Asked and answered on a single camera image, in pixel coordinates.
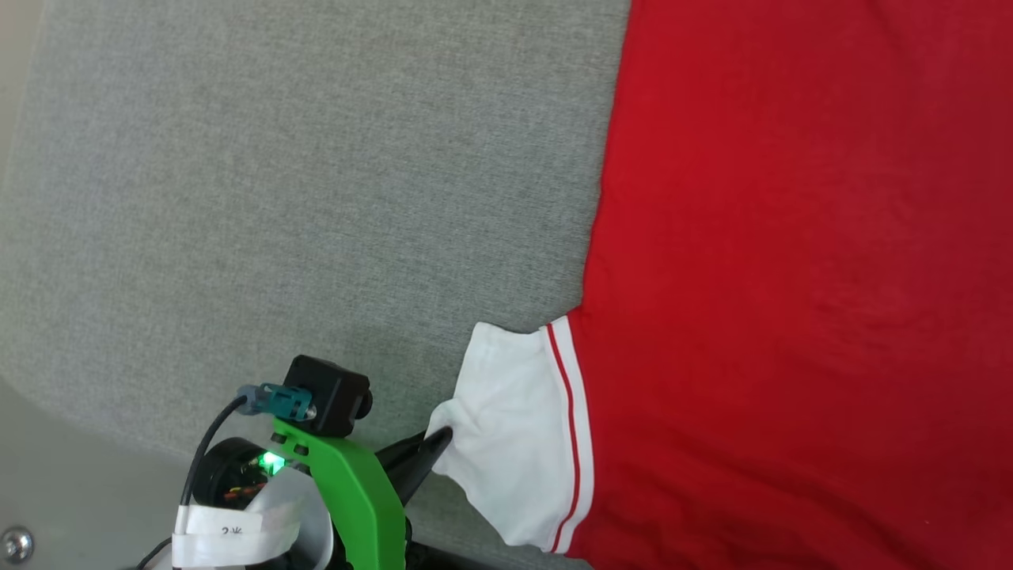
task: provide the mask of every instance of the white surface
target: white surface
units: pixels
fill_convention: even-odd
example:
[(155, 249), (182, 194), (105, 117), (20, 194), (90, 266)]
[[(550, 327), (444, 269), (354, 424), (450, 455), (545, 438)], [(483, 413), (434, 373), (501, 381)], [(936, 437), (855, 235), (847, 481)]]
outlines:
[(565, 377), (549, 327), (519, 335), (476, 325), (454, 398), (428, 431), (453, 427), (433, 471), (456, 481), (508, 545), (565, 553), (591, 507), (593, 476), (575, 477), (592, 472), (591, 433), (566, 318), (550, 327)]
[(2, 380), (0, 428), (0, 530), (24, 525), (36, 544), (18, 568), (133, 568), (172, 533), (182, 463), (72, 429)]

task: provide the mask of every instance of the green led light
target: green led light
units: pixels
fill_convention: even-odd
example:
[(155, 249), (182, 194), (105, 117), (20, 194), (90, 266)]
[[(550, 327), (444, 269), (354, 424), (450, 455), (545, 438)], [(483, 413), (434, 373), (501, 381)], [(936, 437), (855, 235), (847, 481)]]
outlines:
[(260, 456), (259, 464), (260, 469), (267, 472), (267, 475), (274, 477), (278, 472), (282, 471), (282, 468), (285, 467), (285, 458), (267, 452), (263, 456)]

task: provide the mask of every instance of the green 3d-printed bracket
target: green 3d-printed bracket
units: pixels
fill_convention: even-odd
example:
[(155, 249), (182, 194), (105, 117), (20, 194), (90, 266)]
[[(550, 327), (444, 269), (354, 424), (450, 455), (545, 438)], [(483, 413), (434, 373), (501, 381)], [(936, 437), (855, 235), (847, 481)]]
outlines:
[(352, 566), (404, 570), (404, 507), (376, 456), (347, 439), (317, 437), (278, 419), (275, 433), (286, 438), (285, 456), (310, 468)]

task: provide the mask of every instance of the metal bolt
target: metal bolt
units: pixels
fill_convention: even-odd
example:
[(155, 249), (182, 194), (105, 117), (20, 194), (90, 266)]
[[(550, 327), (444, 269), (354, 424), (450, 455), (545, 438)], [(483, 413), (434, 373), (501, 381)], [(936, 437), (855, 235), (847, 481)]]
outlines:
[(0, 537), (0, 544), (3, 544), (4, 560), (10, 564), (20, 564), (28, 560), (35, 551), (35, 541), (31, 538), (31, 533), (22, 526), (8, 528), (3, 537)]

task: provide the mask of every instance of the white fabric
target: white fabric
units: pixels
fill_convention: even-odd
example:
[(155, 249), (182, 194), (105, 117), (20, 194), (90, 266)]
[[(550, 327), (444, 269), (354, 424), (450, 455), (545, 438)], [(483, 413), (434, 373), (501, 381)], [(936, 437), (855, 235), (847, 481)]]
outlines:
[[(563, 318), (553, 324), (564, 367), (576, 367)], [(560, 338), (560, 327), (563, 335)], [(579, 384), (579, 371), (568, 374)], [(591, 506), (594, 476), (582, 386), (575, 414), (581, 459), (574, 509), (570, 400), (549, 329), (528, 335), (479, 323), (471, 336), (454, 398), (441, 404), (428, 431), (451, 426), (454, 437), (434, 472), (456, 481), (468, 501), (508, 545), (534, 545), (565, 553), (573, 530)]]
[(565, 317), (553, 322), (542, 333), (548, 336), (547, 329), (551, 329), (556, 340), (558, 349), (558, 361), (562, 363), (562, 370), (553, 367), (552, 371), (556, 375), (557, 382), (565, 383), (569, 387), (572, 395), (570, 407), (570, 421), (572, 422), (572, 433), (575, 435), (577, 450), (577, 466), (579, 468), (579, 485), (577, 486), (576, 503), (573, 505), (573, 513), (563, 520), (559, 528), (559, 541), (553, 552), (563, 554), (569, 550), (570, 541), (573, 539), (573, 532), (580, 522), (588, 516), (591, 510), (591, 499), (595, 494), (595, 460), (591, 445), (591, 419), (588, 417), (588, 400), (583, 392), (583, 377), (580, 375), (580, 367), (577, 364), (576, 351), (573, 349), (573, 337), (570, 335), (569, 320)]

